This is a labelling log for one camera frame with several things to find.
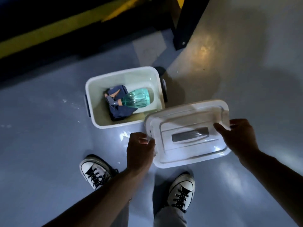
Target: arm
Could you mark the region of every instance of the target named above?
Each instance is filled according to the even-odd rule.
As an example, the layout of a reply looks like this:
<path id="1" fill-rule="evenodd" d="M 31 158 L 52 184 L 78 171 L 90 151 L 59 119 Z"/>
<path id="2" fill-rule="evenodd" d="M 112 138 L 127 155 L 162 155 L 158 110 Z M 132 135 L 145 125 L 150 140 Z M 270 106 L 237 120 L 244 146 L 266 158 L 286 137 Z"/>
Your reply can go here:
<path id="1" fill-rule="evenodd" d="M 76 203 L 44 227 L 110 226 L 129 202 L 150 168 L 154 157 L 154 140 L 143 133 L 132 133 L 127 147 L 127 168 L 101 188 Z"/>
<path id="2" fill-rule="evenodd" d="M 230 131 L 218 123 L 214 127 L 241 164 L 259 180 L 290 217 L 303 227 L 303 177 L 259 150 L 255 132 L 246 119 L 232 119 L 230 125 Z"/>

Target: plastic lid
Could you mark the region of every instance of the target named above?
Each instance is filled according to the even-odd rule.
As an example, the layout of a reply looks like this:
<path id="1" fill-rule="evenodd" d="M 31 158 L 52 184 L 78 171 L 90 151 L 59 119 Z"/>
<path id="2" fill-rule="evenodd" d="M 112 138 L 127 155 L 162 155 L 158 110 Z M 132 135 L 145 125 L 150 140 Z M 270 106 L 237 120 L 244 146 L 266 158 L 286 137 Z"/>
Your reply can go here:
<path id="1" fill-rule="evenodd" d="M 145 128 L 156 140 L 154 164 L 169 168 L 227 155 L 230 149 L 215 130 L 215 122 L 229 129 L 229 108 L 222 100 L 185 104 L 149 114 Z"/>

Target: sneaker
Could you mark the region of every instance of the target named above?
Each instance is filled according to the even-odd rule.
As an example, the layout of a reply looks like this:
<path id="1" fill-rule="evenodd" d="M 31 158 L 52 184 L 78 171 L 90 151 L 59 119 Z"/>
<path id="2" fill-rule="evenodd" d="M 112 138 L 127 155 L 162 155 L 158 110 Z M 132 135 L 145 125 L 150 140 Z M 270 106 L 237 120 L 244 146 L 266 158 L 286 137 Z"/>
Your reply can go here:
<path id="1" fill-rule="evenodd" d="M 188 174 L 183 173 L 172 183 L 169 188 L 167 204 L 176 207 L 186 213 L 195 193 L 195 180 Z"/>
<path id="2" fill-rule="evenodd" d="M 88 155 L 79 165 L 81 174 L 89 184 L 97 189 L 111 179 L 115 170 L 101 158 Z"/>

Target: hand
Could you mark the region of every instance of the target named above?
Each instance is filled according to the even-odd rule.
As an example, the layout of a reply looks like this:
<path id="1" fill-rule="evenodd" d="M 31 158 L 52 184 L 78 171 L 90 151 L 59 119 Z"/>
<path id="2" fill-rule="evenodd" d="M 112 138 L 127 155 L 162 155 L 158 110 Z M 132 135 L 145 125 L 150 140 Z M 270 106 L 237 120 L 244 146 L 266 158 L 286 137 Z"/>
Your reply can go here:
<path id="1" fill-rule="evenodd" d="M 259 152 L 254 129 L 247 119 L 232 119 L 231 130 L 226 130 L 222 125 L 215 123 L 214 128 L 220 133 L 228 146 L 240 160 L 245 160 L 252 154 Z"/>
<path id="2" fill-rule="evenodd" d="M 143 133 L 131 133 L 126 150 L 126 169 L 136 174 L 145 174 L 149 170 L 154 159 L 155 140 L 149 142 Z"/>

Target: gray pants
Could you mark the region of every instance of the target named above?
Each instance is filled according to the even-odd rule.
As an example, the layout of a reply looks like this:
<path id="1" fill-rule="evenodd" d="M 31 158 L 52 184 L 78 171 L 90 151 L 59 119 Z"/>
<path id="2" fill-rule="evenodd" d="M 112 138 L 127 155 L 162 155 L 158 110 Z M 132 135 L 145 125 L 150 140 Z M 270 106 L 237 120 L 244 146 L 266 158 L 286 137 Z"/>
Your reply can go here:
<path id="1" fill-rule="evenodd" d="M 128 225 L 128 204 L 121 210 L 120 214 L 112 223 L 111 227 L 127 227 Z M 162 208 L 154 218 L 154 227 L 187 227 L 184 214 L 175 207 Z"/>

